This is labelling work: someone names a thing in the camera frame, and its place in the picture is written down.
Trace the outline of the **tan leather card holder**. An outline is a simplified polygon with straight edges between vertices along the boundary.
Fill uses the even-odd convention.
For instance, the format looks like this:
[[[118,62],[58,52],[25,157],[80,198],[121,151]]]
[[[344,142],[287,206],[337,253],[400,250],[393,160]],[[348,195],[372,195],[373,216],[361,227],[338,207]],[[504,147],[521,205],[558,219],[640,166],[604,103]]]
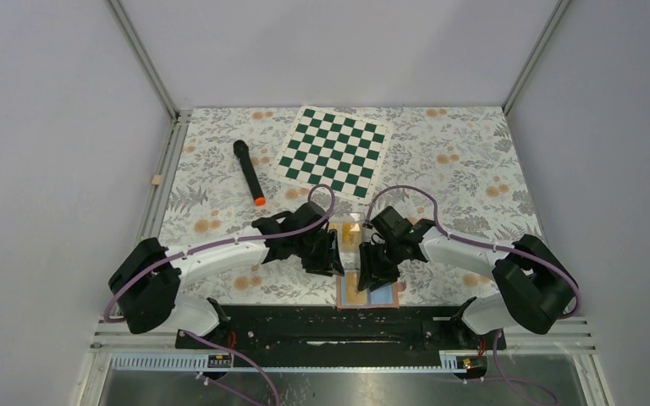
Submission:
[[[346,272],[338,277],[336,306],[339,309],[399,308],[399,284],[389,284],[375,290],[357,289],[358,272]]]

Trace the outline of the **single yellow credit card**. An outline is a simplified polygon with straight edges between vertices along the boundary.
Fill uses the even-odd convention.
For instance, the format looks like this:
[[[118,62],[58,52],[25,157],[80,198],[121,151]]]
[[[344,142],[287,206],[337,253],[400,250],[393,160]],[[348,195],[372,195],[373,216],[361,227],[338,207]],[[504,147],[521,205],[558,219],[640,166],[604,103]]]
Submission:
[[[368,294],[366,290],[358,288],[359,276],[355,272],[345,274],[344,296],[348,305],[366,305]]]

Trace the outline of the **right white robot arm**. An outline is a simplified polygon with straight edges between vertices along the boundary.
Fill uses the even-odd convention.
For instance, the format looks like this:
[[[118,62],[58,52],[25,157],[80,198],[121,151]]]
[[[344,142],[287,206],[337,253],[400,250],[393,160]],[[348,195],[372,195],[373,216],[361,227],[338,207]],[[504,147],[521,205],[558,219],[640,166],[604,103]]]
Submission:
[[[510,326],[543,335],[566,316],[578,286],[543,241],[530,234],[510,244],[448,233],[435,220],[416,223],[392,206],[366,219],[377,242],[361,244],[358,288],[378,288],[399,277],[405,261],[455,266],[489,278],[497,293],[468,299],[452,316],[451,335],[473,348],[485,334]]]

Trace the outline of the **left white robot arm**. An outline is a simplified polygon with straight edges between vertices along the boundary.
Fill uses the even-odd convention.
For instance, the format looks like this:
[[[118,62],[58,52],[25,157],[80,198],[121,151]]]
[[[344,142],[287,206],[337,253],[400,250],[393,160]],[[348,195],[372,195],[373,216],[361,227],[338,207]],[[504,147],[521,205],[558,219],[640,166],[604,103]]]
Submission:
[[[226,342],[226,315],[213,299],[191,298],[180,289],[186,283],[244,266],[300,259],[305,272],[323,276],[344,274],[337,233],[328,228],[329,215],[308,201],[295,211],[261,217],[238,233],[199,246],[170,246],[152,237],[140,241],[109,278],[113,297],[133,334],[160,326],[186,330],[210,348]]]

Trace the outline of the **clear acrylic card box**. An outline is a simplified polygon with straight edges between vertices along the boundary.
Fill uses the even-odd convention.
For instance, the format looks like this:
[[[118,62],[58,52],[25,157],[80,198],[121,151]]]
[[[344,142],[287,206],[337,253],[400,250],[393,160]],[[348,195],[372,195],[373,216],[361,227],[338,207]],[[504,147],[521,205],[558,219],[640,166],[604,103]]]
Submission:
[[[339,256],[346,272],[361,269],[359,248],[366,237],[364,224],[364,212],[339,211],[330,217],[328,228],[337,232]]]

